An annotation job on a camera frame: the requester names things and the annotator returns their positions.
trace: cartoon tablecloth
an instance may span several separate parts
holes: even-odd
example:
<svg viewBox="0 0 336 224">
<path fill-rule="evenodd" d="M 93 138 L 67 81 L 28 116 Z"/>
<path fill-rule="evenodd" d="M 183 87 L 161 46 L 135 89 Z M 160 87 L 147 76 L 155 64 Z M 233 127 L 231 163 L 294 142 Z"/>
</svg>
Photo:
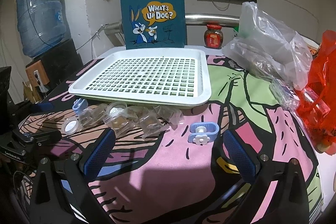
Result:
<svg viewBox="0 0 336 224">
<path fill-rule="evenodd" d="M 59 85 L 45 99 L 54 105 L 52 113 L 29 117 L 22 133 L 60 128 L 74 116 L 77 96 L 68 87 L 100 60 L 88 63 L 80 72 Z M 97 180 L 89 183 L 97 201 L 115 223 L 223 223 L 250 187 L 244 183 L 223 144 L 222 133 L 236 130 L 254 150 L 276 161 L 300 161 L 306 181 L 310 222 L 320 213 L 322 192 L 315 153 L 294 116 L 284 111 L 269 91 L 269 83 L 257 79 L 229 58 L 207 56 L 211 80 L 210 100 L 183 110 L 184 124 L 158 137 L 141 138 L 136 128 L 117 139 Z M 90 101 L 90 107 L 100 102 Z M 188 143 L 193 122 L 215 122 L 220 126 L 216 140 L 207 145 Z M 41 153 L 52 160 L 81 153 L 106 128 L 101 125 L 43 147 Z M 31 186 L 26 183 L 26 198 Z M 71 197 L 66 181 L 63 186 Z M 269 188 L 253 221 L 267 213 L 274 189 Z M 72 204 L 75 213 L 80 209 Z"/>
</svg>

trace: metal screw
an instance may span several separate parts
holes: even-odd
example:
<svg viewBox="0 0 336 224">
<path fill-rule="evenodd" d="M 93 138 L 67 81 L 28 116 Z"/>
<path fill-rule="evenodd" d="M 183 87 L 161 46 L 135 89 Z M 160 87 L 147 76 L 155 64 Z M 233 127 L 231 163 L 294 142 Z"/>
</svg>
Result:
<svg viewBox="0 0 336 224">
<path fill-rule="evenodd" d="M 260 159 L 261 159 L 262 161 L 268 161 L 268 160 L 269 160 L 269 157 L 268 157 L 266 154 L 261 154 L 261 155 L 260 155 Z"/>
<path fill-rule="evenodd" d="M 40 163 L 42 163 L 42 164 L 46 164 L 48 162 L 48 158 L 43 158 L 41 161 L 40 161 Z"/>
<path fill-rule="evenodd" d="M 296 158 L 292 158 L 291 163 L 293 163 L 294 165 L 297 165 L 299 164 L 299 161 Z"/>
<path fill-rule="evenodd" d="M 79 154 L 77 154 L 77 153 L 72 154 L 71 157 L 70 157 L 70 159 L 72 159 L 72 160 L 78 160 L 78 158 L 79 158 Z"/>
</svg>

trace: white plastic tray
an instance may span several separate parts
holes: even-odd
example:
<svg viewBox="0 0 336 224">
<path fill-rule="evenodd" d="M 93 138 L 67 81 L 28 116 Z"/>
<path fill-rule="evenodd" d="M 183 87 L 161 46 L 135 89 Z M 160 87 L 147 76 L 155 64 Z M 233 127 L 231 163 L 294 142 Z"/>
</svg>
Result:
<svg viewBox="0 0 336 224">
<path fill-rule="evenodd" d="M 115 52 L 83 74 L 69 93 L 102 101 L 201 105 L 211 96 L 205 53 L 150 48 Z"/>
</svg>

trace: metal railing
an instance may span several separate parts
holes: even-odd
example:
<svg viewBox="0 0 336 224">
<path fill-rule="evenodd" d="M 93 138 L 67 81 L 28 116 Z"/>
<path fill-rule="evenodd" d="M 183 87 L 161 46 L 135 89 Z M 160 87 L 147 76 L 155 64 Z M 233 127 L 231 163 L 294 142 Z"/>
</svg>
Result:
<svg viewBox="0 0 336 224">
<path fill-rule="evenodd" d="M 239 25 L 239 17 L 216 14 L 185 14 L 185 24 L 187 26 L 206 26 L 209 23 L 234 28 Z M 122 21 L 106 25 L 104 30 L 106 34 L 123 33 Z"/>
</svg>

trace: red plastic bag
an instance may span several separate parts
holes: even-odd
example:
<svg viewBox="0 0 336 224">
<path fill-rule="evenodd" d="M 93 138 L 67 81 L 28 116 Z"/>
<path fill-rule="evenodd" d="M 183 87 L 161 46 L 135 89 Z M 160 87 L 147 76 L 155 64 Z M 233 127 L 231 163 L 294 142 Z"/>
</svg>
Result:
<svg viewBox="0 0 336 224">
<path fill-rule="evenodd" d="M 318 96 L 314 102 L 305 99 L 309 88 Z M 336 143 L 336 32 L 327 30 L 323 33 L 319 52 L 311 63 L 308 84 L 296 93 L 300 98 L 296 111 L 305 123 L 313 145 L 326 150 Z M 327 114 L 321 110 L 323 102 L 330 108 Z"/>
</svg>

